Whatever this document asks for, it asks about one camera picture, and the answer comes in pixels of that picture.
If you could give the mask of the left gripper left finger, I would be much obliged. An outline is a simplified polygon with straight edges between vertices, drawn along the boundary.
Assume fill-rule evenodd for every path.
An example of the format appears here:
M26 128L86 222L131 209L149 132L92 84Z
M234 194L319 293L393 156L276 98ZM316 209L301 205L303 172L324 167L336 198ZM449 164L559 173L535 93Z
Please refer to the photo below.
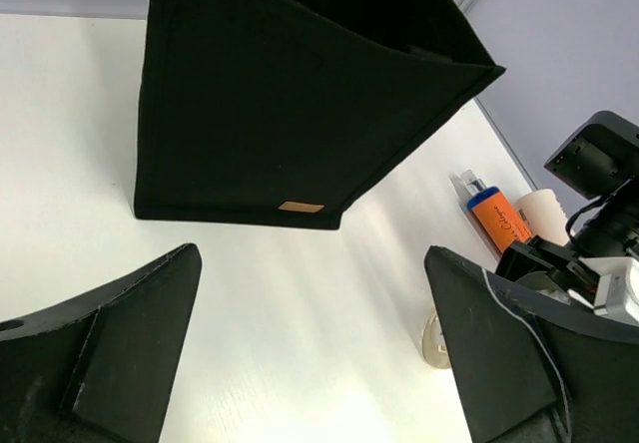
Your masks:
M202 271L186 243L1 324L4 442L156 442Z

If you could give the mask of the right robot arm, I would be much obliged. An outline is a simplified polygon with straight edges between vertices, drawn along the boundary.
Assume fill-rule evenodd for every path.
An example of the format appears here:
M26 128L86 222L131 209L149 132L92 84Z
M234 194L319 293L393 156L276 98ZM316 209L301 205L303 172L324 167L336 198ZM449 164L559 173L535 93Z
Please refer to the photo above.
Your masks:
M567 219L568 243L541 236L516 241L502 255L496 274L530 287L572 290L593 303L604 275L596 263L638 261L638 127L599 111L544 168L588 204Z

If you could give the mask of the orange spray bottle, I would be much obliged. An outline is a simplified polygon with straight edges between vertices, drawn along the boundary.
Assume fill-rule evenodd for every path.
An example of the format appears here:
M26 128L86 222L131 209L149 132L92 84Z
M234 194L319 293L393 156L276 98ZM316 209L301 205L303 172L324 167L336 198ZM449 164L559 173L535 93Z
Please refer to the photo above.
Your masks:
M514 242L528 242L533 234L505 194L488 187L473 171L461 174L469 194L465 206L485 230L494 247L503 254Z

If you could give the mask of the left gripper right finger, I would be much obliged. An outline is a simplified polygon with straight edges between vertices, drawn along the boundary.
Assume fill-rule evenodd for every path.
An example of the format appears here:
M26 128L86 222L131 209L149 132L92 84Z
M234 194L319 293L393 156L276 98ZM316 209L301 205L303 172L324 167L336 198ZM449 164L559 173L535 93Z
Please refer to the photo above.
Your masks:
M472 441L637 441L637 327L445 247L424 268Z

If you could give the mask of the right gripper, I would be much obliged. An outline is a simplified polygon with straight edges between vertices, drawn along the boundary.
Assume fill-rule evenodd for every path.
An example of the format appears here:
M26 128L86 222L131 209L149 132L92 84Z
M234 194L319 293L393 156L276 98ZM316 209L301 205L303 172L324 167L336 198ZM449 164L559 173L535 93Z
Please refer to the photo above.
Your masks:
M504 251L496 274L538 291L572 291L584 300L584 305L592 307L599 276L581 258L603 256L604 246L589 237L576 240L567 245L540 236L527 242L515 241Z

